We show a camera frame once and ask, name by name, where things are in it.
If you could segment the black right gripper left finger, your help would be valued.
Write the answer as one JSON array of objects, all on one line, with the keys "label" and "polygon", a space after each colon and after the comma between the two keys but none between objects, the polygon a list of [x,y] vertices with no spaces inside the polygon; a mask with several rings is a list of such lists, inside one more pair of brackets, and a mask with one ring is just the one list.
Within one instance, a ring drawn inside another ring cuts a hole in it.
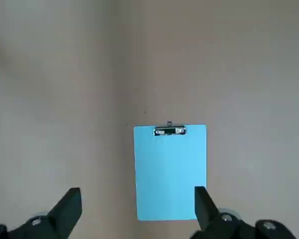
[{"label": "black right gripper left finger", "polygon": [[81,190],[70,188],[46,215],[33,217],[11,231],[0,224],[0,239],[67,239],[81,214]]}]

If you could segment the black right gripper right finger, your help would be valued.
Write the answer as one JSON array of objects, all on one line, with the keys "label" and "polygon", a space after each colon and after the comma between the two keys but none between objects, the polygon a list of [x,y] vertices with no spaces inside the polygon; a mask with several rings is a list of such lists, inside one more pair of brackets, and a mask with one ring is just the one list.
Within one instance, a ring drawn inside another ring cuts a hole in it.
[{"label": "black right gripper right finger", "polygon": [[296,239],[278,221],[258,220],[252,226],[232,213],[220,212],[203,186],[196,186],[194,194],[200,230],[191,236],[192,239]]}]

